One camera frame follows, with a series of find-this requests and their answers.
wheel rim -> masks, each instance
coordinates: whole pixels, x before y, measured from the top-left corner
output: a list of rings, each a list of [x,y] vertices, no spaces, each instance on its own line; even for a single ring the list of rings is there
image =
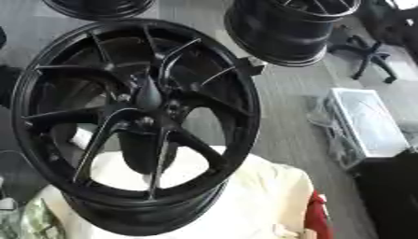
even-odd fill
[[[244,70],[225,47],[186,26],[155,20],[91,24],[58,38],[23,72],[13,95],[13,129],[33,167],[91,223],[129,235],[168,232],[210,207],[254,144],[259,102]],[[73,90],[81,83],[94,87],[86,94]],[[55,88],[45,90],[49,85]],[[80,107],[98,93],[104,105]],[[221,122],[227,146],[222,155],[181,126],[197,107],[211,109]],[[53,127],[79,123],[97,126],[73,167]],[[113,189],[91,178],[92,161],[112,134],[130,168],[150,175],[148,190]],[[179,145],[202,154],[209,168],[185,184],[160,189]],[[139,162],[134,154],[144,157]],[[108,220],[99,217],[103,213]]]

white cloth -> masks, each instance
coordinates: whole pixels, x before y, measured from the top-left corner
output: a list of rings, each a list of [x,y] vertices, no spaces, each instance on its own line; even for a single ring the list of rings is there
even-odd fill
[[[223,147],[214,147],[223,151]],[[203,172],[205,159],[188,148],[180,148],[174,164],[161,179],[170,187]],[[146,189],[142,176],[125,164],[120,152],[99,155],[92,166],[92,177],[106,185],[126,190]],[[250,154],[231,176],[218,201],[189,225],[155,239],[277,239],[302,238],[304,216],[314,187],[300,169],[268,162]],[[68,239],[119,239],[129,237],[92,226],[70,209],[52,186],[40,195],[62,221]]]

black alloy wheel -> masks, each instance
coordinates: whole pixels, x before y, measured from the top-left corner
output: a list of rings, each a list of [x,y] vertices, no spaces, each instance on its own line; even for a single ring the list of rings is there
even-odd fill
[[[43,0],[63,15],[89,21],[130,18],[149,9],[155,0]]]
[[[24,70],[12,98],[13,129],[30,164],[92,224],[126,235],[169,232],[210,208],[253,146],[257,73],[247,59],[180,24],[94,23],[59,37]],[[97,97],[102,101],[92,105]],[[223,154],[182,126],[196,108],[218,118]],[[71,162],[60,138],[82,124],[95,130]],[[111,135],[127,165],[151,178],[147,190],[116,189],[91,177],[93,159]],[[163,189],[160,178],[178,147],[200,153],[208,169]]]
[[[360,0],[234,0],[225,15],[231,38],[268,63],[306,66],[327,53],[333,22]]]

green fabric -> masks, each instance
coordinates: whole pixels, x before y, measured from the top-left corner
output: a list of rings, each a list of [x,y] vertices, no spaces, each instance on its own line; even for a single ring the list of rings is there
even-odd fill
[[[15,210],[0,210],[0,239],[18,239],[21,212]]]
[[[26,205],[21,217],[21,239],[65,239],[63,225],[42,199]]]

floor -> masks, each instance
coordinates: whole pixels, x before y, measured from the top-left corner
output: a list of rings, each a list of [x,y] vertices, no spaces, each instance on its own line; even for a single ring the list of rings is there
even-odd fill
[[[0,52],[0,63],[24,67],[53,38],[86,24],[60,15],[40,0],[2,0],[0,24],[8,43]],[[231,0],[157,0],[143,18],[180,22],[215,37],[238,56],[247,55],[229,38],[223,14]],[[367,35],[355,18],[344,24]],[[303,68],[269,65],[255,77],[262,103],[262,122],[253,152],[272,162],[287,163],[306,170],[321,193],[327,196],[330,222],[336,239],[373,239],[376,235],[357,196],[353,180],[327,155],[327,142],[320,129],[311,125],[306,114],[315,98],[332,87],[374,89],[379,92],[394,118],[403,123],[418,119],[418,109],[410,108],[418,97],[418,70],[404,49],[387,47],[399,80],[383,83],[384,73],[370,67],[359,81],[350,79],[359,62],[350,54],[328,54],[319,63]],[[199,112],[196,118],[206,114]],[[212,130],[190,123],[197,134],[216,144]]]

